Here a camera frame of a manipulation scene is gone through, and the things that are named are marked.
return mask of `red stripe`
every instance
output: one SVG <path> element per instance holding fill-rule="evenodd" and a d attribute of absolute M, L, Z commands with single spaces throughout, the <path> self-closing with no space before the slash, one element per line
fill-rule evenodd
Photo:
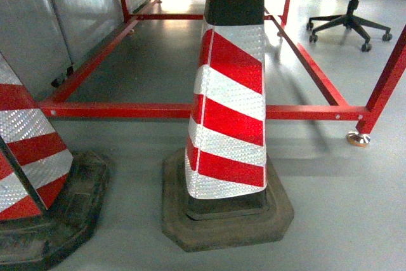
<path fill-rule="evenodd" d="M 14 205 L 0 212 L 0 220 L 12 220 L 25 217 L 38 216 L 41 211 L 30 196 L 24 197 Z"/>
<path fill-rule="evenodd" d="M 57 133 L 36 136 L 8 144 L 21 166 L 55 155 L 67 149 Z"/>
<path fill-rule="evenodd" d="M 67 177 L 68 174 L 63 175 L 62 177 L 56 179 L 55 181 L 52 181 L 51 183 L 37 189 L 39 196 L 41 197 L 45 206 L 48 209 L 53 204 L 56 197 L 58 197 L 58 194 L 61 191 Z"/>
<path fill-rule="evenodd" d="M 0 84 L 0 111 L 31 108 L 38 106 L 24 86 Z"/>
<path fill-rule="evenodd" d="M 262 63 L 217 33 L 210 67 L 262 95 Z"/>
<path fill-rule="evenodd" d="M 263 122 L 206 98 L 203 126 L 226 136 L 263 146 Z"/>
<path fill-rule="evenodd" d="M 210 41 L 213 30 L 206 31 L 202 37 L 202 45 L 200 47 L 199 67 L 209 62 Z"/>
<path fill-rule="evenodd" d="M 233 161 L 203 151 L 200 151 L 199 174 L 256 187 L 264 185 L 264 169 L 261 166 Z"/>
<path fill-rule="evenodd" d="M 204 95 L 193 96 L 192 113 L 190 114 L 192 119 L 200 124 L 202 122 L 202 108 L 203 108 Z"/>
<path fill-rule="evenodd" d="M 186 150 L 187 150 L 188 158 L 190 161 L 190 167 L 192 168 L 193 171 L 195 171 L 196 164 L 197 164 L 197 155 L 199 154 L 199 149 L 197 149 L 196 147 L 193 146 L 190 136 L 188 136 Z"/>
<path fill-rule="evenodd" d="M 13 172 L 13 168 L 10 166 L 6 157 L 2 153 L 0 153 L 0 180 L 6 178 Z"/>

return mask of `red steel beam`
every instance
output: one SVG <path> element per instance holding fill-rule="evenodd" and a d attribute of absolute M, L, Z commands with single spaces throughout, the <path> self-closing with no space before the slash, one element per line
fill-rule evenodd
<path fill-rule="evenodd" d="M 128 7 L 127 7 L 127 2 L 126 0 L 120 0 L 121 2 L 121 9 L 122 9 L 122 15 L 124 17 L 124 22 L 128 22 L 130 17 Z"/>
<path fill-rule="evenodd" d="M 283 12 L 282 16 L 280 17 L 280 19 L 284 25 L 287 24 L 287 16 L 289 15 L 290 5 L 291 5 L 291 0 L 285 0 L 284 12 Z"/>
<path fill-rule="evenodd" d="M 146 13 L 151 10 L 152 6 L 159 0 L 150 0 L 145 5 L 140 13 Z M 97 68 L 97 66 L 114 50 L 114 48 L 125 38 L 129 31 L 139 21 L 133 17 L 124 28 L 116 30 L 117 35 L 113 35 L 113 39 L 108 42 L 97 54 L 85 62 L 79 69 L 77 69 L 65 82 L 62 83 L 45 101 L 64 102 L 68 97 L 84 82 L 84 80 Z"/>
<path fill-rule="evenodd" d="M 191 104 L 158 103 L 53 103 L 40 102 L 49 117 L 188 119 Z M 267 119 L 358 121 L 368 117 L 365 107 L 267 105 Z"/>
<path fill-rule="evenodd" d="M 286 34 L 284 30 L 284 25 L 281 26 L 273 16 L 267 16 L 266 19 L 272 20 L 277 26 L 279 32 L 282 34 L 284 39 L 287 41 L 289 46 L 292 48 L 293 52 L 298 57 L 299 61 L 302 63 L 303 67 L 309 73 L 310 77 L 313 79 L 319 90 L 322 92 L 325 99 L 330 105 L 340 105 L 348 106 L 348 103 L 344 97 L 340 94 L 337 88 L 329 80 L 329 78 L 324 74 L 322 69 L 317 65 L 317 63 L 311 58 L 309 53 L 303 48 L 299 43 L 294 43 L 292 39 Z"/>
<path fill-rule="evenodd" d="M 389 57 L 388 62 L 369 98 L 367 109 L 370 116 L 358 122 L 360 133 L 370 133 L 381 115 L 389 97 L 406 69 L 406 26 Z"/>
<path fill-rule="evenodd" d="M 202 20 L 202 14 L 134 14 L 137 20 Z"/>

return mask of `black office chair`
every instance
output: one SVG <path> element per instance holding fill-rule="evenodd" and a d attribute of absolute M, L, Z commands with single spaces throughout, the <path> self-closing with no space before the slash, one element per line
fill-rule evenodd
<path fill-rule="evenodd" d="M 360 34 L 364 39 L 365 43 L 361 47 L 362 52 L 368 52 L 371 50 L 372 46 L 369 43 L 370 36 L 368 33 L 363 29 L 363 25 L 366 27 L 371 27 L 375 29 L 381 29 L 385 31 L 385 34 L 382 37 L 383 41 L 390 41 L 392 39 L 392 34 L 390 34 L 391 28 L 381 25 L 376 22 L 371 22 L 369 20 L 357 17 L 354 15 L 354 11 L 358 8 L 359 0 L 350 0 L 348 4 L 347 13 L 345 15 L 332 15 L 332 16 L 324 16 L 324 17 L 310 17 L 309 22 L 306 25 L 307 30 L 313 29 L 313 22 L 314 20 L 321 20 L 326 21 L 327 23 L 315 27 L 309 37 L 309 42 L 317 42 L 318 36 L 316 35 L 317 32 L 321 30 L 325 30 L 331 27 L 335 27 L 337 25 L 344 25 L 347 29 L 354 29 L 358 34 Z"/>

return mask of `red and white striped cone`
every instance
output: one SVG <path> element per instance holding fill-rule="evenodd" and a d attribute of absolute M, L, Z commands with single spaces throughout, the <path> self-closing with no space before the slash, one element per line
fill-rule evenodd
<path fill-rule="evenodd" d="M 46 270 L 90 236 L 107 169 L 80 158 L 0 54 L 0 268 Z"/>
<path fill-rule="evenodd" d="M 0 220 L 40 215 L 42 212 L 0 152 Z"/>
<path fill-rule="evenodd" d="M 189 194 L 220 199 L 266 187 L 263 25 L 204 20 L 185 156 Z"/>
<path fill-rule="evenodd" d="M 206 0 L 186 151 L 164 163 L 163 232 L 185 251 L 280 240 L 293 208 L 265 144 L 264 0 Z"/>
<path fill-rule="evenodd" d="M 0 137 L 48 209 L 70 171 L 72 154 L 2 56 L 0 71 Z"/>

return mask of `gray floor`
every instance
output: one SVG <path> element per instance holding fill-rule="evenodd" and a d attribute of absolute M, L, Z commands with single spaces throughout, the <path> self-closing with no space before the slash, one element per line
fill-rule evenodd
<path fill-rule="evenodd" d="M 200 13 L 204 0 L 163 0 L 158 11 Z M 301 41 L 345 98 L 365 105 L 406 23 L 406 0 L 361 0 L 358 14 L 392 26 L 373 49 L 336 27 L 309 45 L 309 16 L 344 12 L 348 0 L 292 0 L 288 32 Z M 278 11 L 280 0 L 266 0 Z M 191 102 L 200 21 L 147 21 L 123 40 L 72 101 Z M 267 101 L 322 104 L 322 95 L 275 27 L 266 24 Z M 55 271 L 406 270 L 406 80 L 366 149 L 345 140 L 354 122 L 268 121 L 267 146 L 295 209 L 273 244 L 184 253 L 160 230 L 162 160 L 185 145 L 187 120 L 54 120 L 71 150 L 108 156 L 112 179 L 95 236 Z"/>

